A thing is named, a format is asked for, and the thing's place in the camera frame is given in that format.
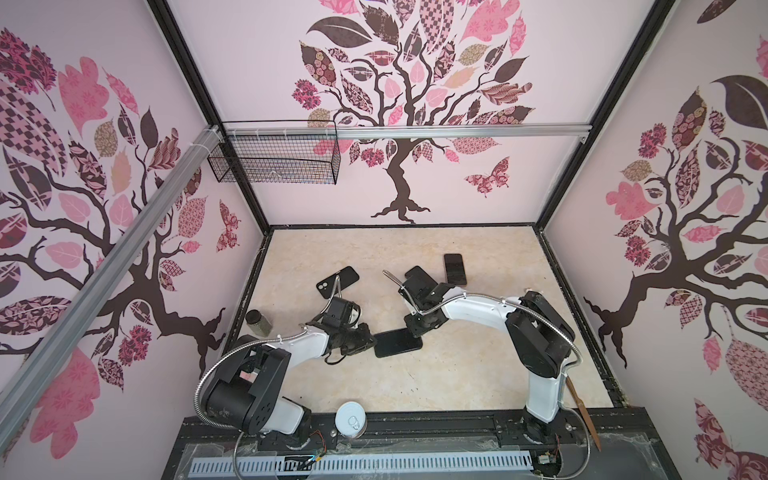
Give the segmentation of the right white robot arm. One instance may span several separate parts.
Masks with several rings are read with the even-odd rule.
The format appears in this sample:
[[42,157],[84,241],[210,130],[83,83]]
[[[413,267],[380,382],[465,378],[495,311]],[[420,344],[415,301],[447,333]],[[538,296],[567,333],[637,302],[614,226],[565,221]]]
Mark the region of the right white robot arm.
[[407,328],[417,337],[448,321],[472,322],[508,334],[529,373],[526,415],[536,426],[555,420],[569,371],[581,365],[584,356],[574,331],[543,295],[529,291],[502,298],[445,283],[422,289],[401,284],[398,293],[409,309]]

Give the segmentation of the brown wooden stick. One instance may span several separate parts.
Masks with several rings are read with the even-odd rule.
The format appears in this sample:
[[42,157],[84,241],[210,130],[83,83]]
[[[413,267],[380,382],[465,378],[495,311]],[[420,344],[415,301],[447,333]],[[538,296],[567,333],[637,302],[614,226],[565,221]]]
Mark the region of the brown wooden stick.
[[594,422],[593,422],[593,420],[592,420],[592,418],[591,418],[591,416],[590,416],[590,414],[588,412],[588,409],[585,406],[583,400],[578,395],[578,392],[577,392],[577,390],[575,388],[575,385],[574,385],[574,383],[573,383],[573,381],[571,380],[570,377],[566,378],[566,386],[567,386],[568,391],[571,394],[574,402],[576,403],[578,411],[581,414],[582,419],[585,422],[586,428],[587,428],[587,430],[588,430],[592,440],[594,441],[597,450],[598,451],[602,451],[602,444],[601,444],[599,435],[597,433],[597,429],[595,428]]

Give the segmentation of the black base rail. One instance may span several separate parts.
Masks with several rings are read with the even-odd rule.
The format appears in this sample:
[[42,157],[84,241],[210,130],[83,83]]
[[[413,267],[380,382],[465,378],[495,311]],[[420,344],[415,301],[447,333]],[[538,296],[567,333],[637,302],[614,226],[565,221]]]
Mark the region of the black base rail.
[[331,413],[319,413],[309,420],[309,438],[295,446],[289,437],[259,434],[241,437],[218,430],[189,417],[180,432],[162,476],[190,479],[192,461],[197,458],[251,456],[497,452],[527,451],[531,472],[398,473],[370,475],[242,477],[218,479],[677,479],[680,474],[642,408],[593,408],[589,414],[599,435],[598,451],[584,420],[573,412],[562,412],[549,439],[537,444],[523,433],[519,410],[385,412],[367,414],[362,436],[340,436]]

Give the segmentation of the silver aluminium rail left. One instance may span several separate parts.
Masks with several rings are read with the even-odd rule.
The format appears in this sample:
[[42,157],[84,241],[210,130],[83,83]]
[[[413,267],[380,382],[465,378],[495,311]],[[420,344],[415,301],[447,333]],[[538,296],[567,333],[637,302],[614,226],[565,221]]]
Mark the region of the silver aluminium rail left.
[[77,293],[60,320],[21,365],[1,392],[1,447],[6,448],[60,372],[69,355],[98,316],[103,305],[156,231],[163,216],[212,149],[222,140],[222,128],[205,127],[190,144],[180,164],[168,174],[126,233]]

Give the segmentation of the glass spice jar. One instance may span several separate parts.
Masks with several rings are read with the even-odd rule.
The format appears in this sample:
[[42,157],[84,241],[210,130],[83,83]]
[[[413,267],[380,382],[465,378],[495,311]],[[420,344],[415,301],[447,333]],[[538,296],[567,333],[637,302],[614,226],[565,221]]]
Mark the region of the glass spice jar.
[[251,309],[246,313],[245,324],[251,334],[258,338],[268,338],[273,330],[271,321],[257,309]]

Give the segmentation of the black smartphone centre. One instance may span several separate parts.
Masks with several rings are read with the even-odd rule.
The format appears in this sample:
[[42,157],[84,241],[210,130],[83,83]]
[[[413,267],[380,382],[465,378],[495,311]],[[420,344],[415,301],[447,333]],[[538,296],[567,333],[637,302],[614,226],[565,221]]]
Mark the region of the black smartphone centre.
[[414,266],[405,273],[403,285],[412,295],[423,296],[429,294],[438,283],[420,266]]

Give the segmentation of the white round can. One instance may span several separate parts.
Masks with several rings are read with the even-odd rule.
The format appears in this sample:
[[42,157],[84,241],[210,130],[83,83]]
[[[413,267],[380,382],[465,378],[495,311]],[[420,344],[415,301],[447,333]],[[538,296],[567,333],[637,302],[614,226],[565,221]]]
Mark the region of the white round can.
[[359,438],[367,428],[366,411],[360,403],[347,401],[337,409],[334,425],[340,436],[347,439]]

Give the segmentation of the black smartphone with silver frame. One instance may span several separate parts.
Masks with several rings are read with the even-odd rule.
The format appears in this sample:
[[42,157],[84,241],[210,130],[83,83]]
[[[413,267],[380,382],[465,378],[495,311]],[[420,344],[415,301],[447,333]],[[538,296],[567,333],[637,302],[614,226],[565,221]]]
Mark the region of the black smartphone with silver frame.
[[467,275],[463,256],[458,253],[449,253],[443,256],[446,273],[446,282],[455,286],[466,286]]

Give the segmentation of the silver aluminium rail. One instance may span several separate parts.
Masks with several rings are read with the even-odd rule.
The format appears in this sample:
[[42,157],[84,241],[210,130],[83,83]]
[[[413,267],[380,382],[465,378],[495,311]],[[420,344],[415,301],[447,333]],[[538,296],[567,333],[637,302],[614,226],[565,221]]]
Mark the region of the silver aluminium rail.
[[222,140],[222,128],[205,127],[190,144],[180,164],[168,174],[126,233],[77,293],[60,320],[21,365],[1,392],[1,447],[6,448],[60,372],[69,355],[98,316],[103,305],[156,231],[163,216],[212,149]]
[[447,125],[447,126],[385,126],[385,127],[264,127],[226,126],[231,137],[246,135],[297,137],[314,136],[343,140],[415,139],[415,138],[513,138],[513,137],[577,137],[586,138],[592,126],[578,123],[518,124],[518,125]]

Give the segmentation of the silver aluminium rail back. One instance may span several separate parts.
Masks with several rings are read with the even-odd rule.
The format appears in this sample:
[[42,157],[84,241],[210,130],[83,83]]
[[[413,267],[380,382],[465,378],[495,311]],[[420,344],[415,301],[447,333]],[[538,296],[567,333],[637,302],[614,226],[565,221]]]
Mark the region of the silver aluminium rail back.
[[447,126],[385,126],[385,127],[264,127],[226,126],[231,137],[246,135],[297,137],[314,136],[343,140],[415,139],[415,138],[513,138],[513,137],[577,137],[586,138],[592,126],[578,123],[518,124],[518,125],[447,125]]

